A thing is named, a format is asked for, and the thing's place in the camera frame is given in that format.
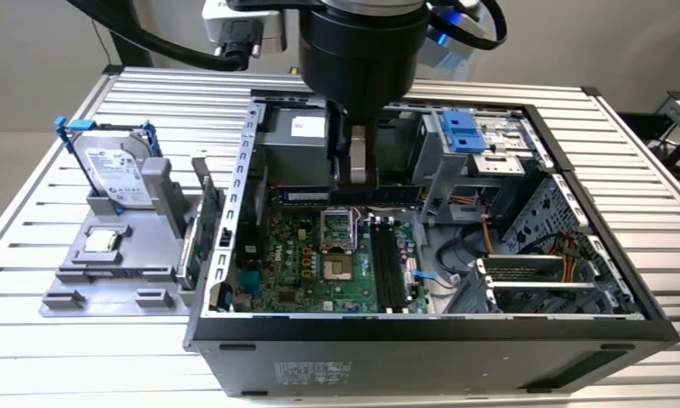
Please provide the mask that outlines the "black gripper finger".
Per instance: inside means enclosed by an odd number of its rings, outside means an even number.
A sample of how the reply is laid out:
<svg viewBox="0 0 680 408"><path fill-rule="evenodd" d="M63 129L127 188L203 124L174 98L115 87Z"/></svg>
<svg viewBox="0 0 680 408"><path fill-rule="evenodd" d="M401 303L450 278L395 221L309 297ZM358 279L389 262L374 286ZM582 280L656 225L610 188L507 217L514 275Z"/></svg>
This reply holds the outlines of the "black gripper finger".
<svg viewBox="0 0 680 408"><path fill-rule="evenodd" d="M326 157L334 187L330 205L355 205L378 186L374 141L377 115L361 117L338 104L325 105Z"/></svg>

